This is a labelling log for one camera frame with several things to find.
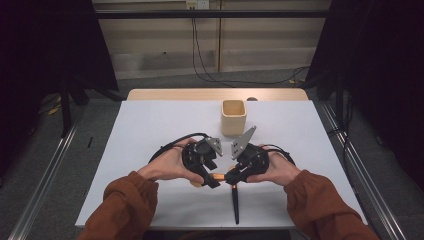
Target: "person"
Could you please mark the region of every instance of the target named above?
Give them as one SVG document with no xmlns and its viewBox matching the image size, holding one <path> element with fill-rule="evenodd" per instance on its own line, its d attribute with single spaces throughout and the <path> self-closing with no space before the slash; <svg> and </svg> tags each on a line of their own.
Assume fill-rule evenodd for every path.
<svg viewBox="0 0 424 240">
<path fill-rule="evenodd" d="M 178 145 L 193 141 L 186 139 Z M 78 239 L 140 239 L 155 214 L 156 180 L 185 178 L 203 183 L 201 176 L 184 167 L 181 152 L 181 147 L 174 147 L 137 172 L 111 182 L 103 203 L 89 217 Z M 277 152 L 270 152 L 269 157 L 268 170 L 248 177 L 247 182 L 271 181 L 283 186 L 287 211 L 300 231 L 312 239 L 378 239 L 329 179 L 299 170 Z"/>
</svg>

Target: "brown sleeve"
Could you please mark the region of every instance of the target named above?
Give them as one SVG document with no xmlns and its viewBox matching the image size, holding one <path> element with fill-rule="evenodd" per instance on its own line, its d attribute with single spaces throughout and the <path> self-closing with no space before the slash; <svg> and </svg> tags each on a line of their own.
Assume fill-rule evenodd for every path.
<svg viewBox="0 0 424 240">
<path fill-rule="evenodd" d="M 328 178 L 303 170 L 284 190 L 290 217 L 312 239 L 378 239 Z"/>
<path fill-rule="evenodd" d="M 139 239 L 155 214 L 158 186 L 136 172 L 111 182 L 78 239 Z"/>
</svg>

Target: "gray carpet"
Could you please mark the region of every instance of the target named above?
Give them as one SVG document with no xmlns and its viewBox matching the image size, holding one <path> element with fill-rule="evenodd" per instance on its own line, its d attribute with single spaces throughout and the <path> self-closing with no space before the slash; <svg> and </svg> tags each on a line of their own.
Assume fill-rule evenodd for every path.
<svg viewBox="0 0 424 240">
<path fill-rule="evenodd" d="M 260 84 L 284 80 L 292 74 L 288 70 L 252 71 L 211 74 L 216 80 L 251 81 L 256 83 L 228 83 L 235 87 L 294 87 L 288 82 Z M 306 72 L 298 75 L 302 79 Z M 219 83 L 200 80 L 196 75 L 172 76 L 149 79 L 119 81 L 120 92 L 126 96 L 134 88 L 218 88 L 226 87 Z M 330 125 L 320 110 L 322 102 L 316 101 L 315 89 L 307 90 L 310 99 L 315 100 L 318 113 L 326 129 Z M 118 114 L 119 103 L 105 99 L 88 91 L 91 101 L 87 107 L 73 107 L 73 114 L 83 111 L 83 116 L 70 148 L 55 176 L 54 183 L 35 218 L 28 233 L 28 239 L 75 239 L 80 229 L 74 226 L 85 194 L 91 185 L 97 165 L 102 157 L 108 137 Z M 354 108 L 350 127 L 350 139 L 358 150 L 361 159 L 378 186 L 382 196 L 399 221 L 407 239 L 422 239 L 424 236 L 424 194 L 399 168 L 390 149 L 376 141 L 376 133 L 361 112 Z M 60 112 L 53 116 L 46 113 L 40 119 L 34 134 L 16 154 L 13 166 L 3 179 L 0 189 L 1 221 L 0 239 L 7 239 L 23 208 L 37 187 L 44 170 L 49 164 L 60 141 L 62 119 Z M 330 136 L 336 152 L 342 159 L 342 147 L 335 136 Z M 387 234 L 370 199 L 350 169 L 355 189 L 358 191 L 363 208 L 372 227 L 382 239 L 391 239 Z M 303 236 L 291 231 L 292 239 Z M 171 234 L 163 237 L 170 239 Z"/>
</svg>

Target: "wall socket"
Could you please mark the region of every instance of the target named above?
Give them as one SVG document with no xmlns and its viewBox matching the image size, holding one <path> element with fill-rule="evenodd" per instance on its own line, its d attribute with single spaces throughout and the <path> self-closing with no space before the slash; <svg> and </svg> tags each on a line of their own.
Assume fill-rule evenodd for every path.
<svg viewBox="0 0 424 240">
<path fill-rule="evenodd" d="M 207 10 L 209 9 L 209 0 L 186 0 L 187 10 Z"/>
</svg>

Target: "sleeve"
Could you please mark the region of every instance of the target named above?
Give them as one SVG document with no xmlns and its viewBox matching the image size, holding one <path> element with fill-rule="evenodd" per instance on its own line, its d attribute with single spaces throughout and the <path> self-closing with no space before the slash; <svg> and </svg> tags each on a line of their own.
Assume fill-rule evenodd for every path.
<svg viewBox="0 0 424 240">
<path fill-rule="evenodd" d="M 78 239 L 140 239 L 155 214 L 158 186 L 136 172 L 111 182 Z"/>
<path fill-rule="evenodd" d="M 312 239 L 378 239 L 328 178 L 303 170 L 284 190 L 290 217 Z"/>
</svg>

